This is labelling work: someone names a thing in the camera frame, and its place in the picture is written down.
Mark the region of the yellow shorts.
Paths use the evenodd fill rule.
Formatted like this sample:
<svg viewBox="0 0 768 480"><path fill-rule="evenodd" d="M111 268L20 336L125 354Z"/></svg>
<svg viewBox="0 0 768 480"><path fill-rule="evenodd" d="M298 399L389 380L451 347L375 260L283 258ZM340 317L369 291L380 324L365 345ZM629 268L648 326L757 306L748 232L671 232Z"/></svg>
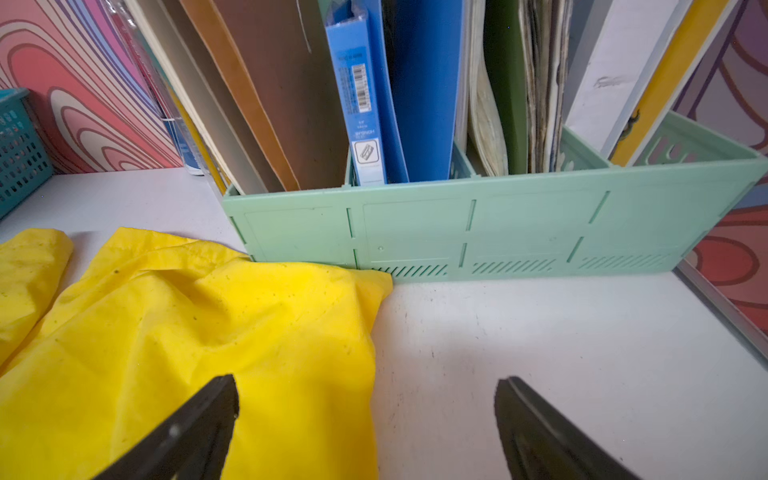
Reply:
<svg viewBox="0 0 768 480"><path fill-rule="evenodd" d="M89 479L225 375L240 405L225 478L377 477L388 274L121 228L65 285L73 251L55 229L1 246L3 478Z"/></svg>

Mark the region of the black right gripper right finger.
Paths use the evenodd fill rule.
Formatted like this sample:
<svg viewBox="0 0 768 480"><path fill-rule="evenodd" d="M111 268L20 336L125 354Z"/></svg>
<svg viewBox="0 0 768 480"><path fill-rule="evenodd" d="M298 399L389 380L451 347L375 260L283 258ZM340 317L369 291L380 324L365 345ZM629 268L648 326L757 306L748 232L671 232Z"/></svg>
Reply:
<svg viewBox="0 0 768 480"><path fill-rule="evenodd" d="M520 377L497 383L494 413L513 479L635 479Z"/></svg>

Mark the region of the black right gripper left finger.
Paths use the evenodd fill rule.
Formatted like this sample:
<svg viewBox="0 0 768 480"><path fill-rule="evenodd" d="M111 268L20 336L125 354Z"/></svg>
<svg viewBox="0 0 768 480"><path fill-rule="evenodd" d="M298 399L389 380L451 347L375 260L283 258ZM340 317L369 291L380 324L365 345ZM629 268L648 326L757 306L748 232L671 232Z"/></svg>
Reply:
<svg viewBox="0 0 768 480"><path fill-rule="evenodd" d="M97 477L219 479L238 416L234 376L217 376Z"/></svg>

